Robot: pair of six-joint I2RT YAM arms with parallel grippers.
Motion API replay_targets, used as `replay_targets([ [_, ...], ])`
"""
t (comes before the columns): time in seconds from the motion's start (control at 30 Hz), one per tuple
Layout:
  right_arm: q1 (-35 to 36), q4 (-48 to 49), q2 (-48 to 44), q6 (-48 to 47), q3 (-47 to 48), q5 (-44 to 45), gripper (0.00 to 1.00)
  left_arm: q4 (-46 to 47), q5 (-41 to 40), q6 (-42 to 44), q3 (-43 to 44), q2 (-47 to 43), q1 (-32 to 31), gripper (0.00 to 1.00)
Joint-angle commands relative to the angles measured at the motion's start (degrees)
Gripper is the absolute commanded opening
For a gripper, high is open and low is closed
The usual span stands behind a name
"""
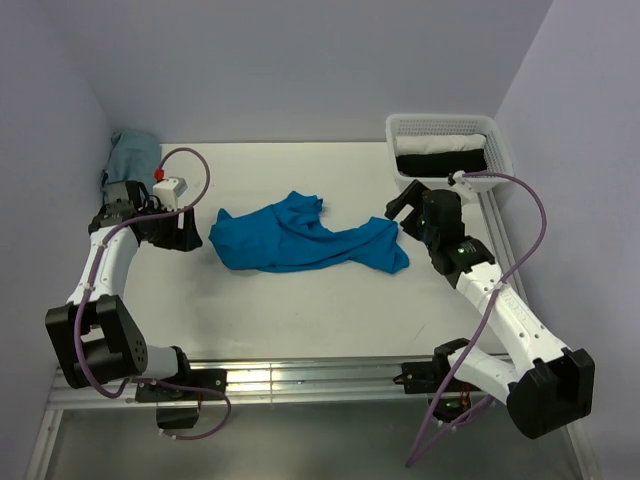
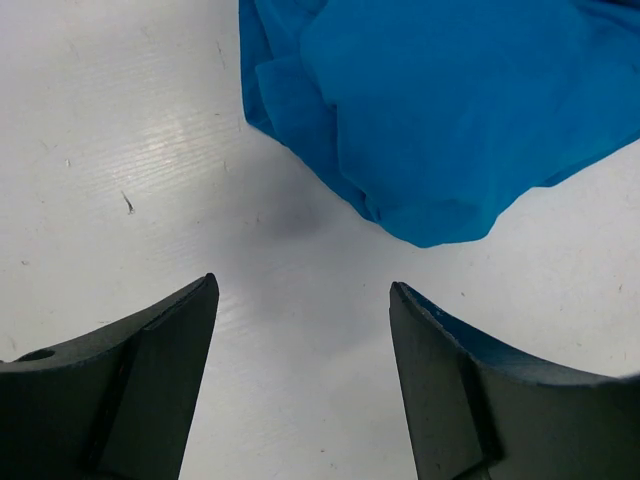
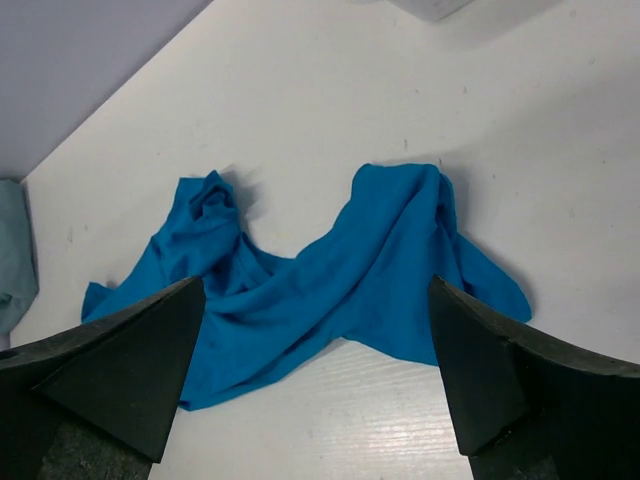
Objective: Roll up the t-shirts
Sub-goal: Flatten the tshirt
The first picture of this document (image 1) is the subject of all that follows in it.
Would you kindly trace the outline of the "bright blue t-shirt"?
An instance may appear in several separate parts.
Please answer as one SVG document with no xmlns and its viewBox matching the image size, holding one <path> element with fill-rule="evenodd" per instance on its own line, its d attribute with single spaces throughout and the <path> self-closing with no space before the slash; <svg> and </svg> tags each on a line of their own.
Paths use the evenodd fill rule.
<svg viewBox="0 0 640 480">
<path fill-rule="evenodd" d="M 396 222 L 372 217 L 358 227 L 332 231 L 321 223 L 322 211 L 321 198 L 296 191 L 239 217 L 221 209 L 209 240 L 230 270 L 292 273 L 356 262 L 396 274 L 409 267 Z"/>
</svg>

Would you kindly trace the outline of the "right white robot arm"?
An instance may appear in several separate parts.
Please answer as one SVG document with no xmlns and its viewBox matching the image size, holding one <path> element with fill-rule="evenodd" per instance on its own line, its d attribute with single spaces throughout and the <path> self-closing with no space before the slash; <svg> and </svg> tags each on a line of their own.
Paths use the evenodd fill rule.
<svg viewBox="0 0 640 480">
<path fill-rule="evenodd" d="M 490 250 L 467 235 L 462 205 L 469 188 L 455 180 L 450 189 L 432 190 L 414 180 L 387 204 L 385 215 L 394 219 L 411 207 L 402 230 L 426 246 L 435 271 L 482 314 L 509 358 L 460 338 L 436 347 L 427 362 L 403 364 L 394 381 L 408 394 L 433 394 L 433 413 L 446 423 L 471 406 L 466 395 L 444 400 L 445 391 L 483 391 L 506 406 L 522 434 L 536 439 L 591 413 L 595 362 L 556 337 L 508 284 Z"/>
</svg>

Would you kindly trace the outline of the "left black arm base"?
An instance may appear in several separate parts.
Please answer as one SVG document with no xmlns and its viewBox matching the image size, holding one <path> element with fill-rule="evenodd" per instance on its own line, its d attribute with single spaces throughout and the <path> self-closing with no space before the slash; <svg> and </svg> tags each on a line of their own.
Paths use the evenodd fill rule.
<svg viewBox="0 0 640 480">
<path fill-rule="evenodd" d="M 139 385 L 134 401 L 154 404 L 157 427 L 163 432 L 181 434 L 197 425 L 205 401 L 227 401 L 227 377 L 225 369 L 192 370 L 184 380 Z"/>
</svg>

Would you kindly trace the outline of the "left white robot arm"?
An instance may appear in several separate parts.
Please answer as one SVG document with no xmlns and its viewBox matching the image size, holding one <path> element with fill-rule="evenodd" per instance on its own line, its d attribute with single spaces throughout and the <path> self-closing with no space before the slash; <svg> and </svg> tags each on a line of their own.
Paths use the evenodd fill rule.
<svg viewBox="0 0 640 480">
<path fill-rule="evenodd" d="M 45 327 L 70 387 L 126 378 L 159 380 L 172 399 L 195 386 L 186 354 L 149 345 L 123 302 L 131 262 L 142 243 L 181 252 L 202 246 L 193 210 L 180 212 L 187 184 L 179 177 L 151 190 L 136 181 L 107 186 L 107 202 L 88 226 L 90 253 L 78 285 L 64 305 L 45 316 Z"/>
</svg>

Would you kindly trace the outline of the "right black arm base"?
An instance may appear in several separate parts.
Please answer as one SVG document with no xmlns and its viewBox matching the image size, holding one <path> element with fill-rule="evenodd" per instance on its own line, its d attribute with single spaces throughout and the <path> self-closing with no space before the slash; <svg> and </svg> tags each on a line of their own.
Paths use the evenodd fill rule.
<svg viewBox="0 0 640 480">
<path fill-rule="evenodd" d="M 408 395 L 435 394 L 454 363 L 448 360 L 447 354 L 464 349 L 468 343 L 469 340 L 464 338 L 452 340 L 437 347 L 431 360 L 402 363 L 401 373 L 393 378 L 393 383 L 401 385 Z M 457 392 L 458 396 L 442 398 L 437 402 L 433 416 L 439 429 L 470 410 L 473 407 L 471 393 L 479 392 L 479 389 L 467 382 L 452 379 L 445 391 Z"/>
</svg>

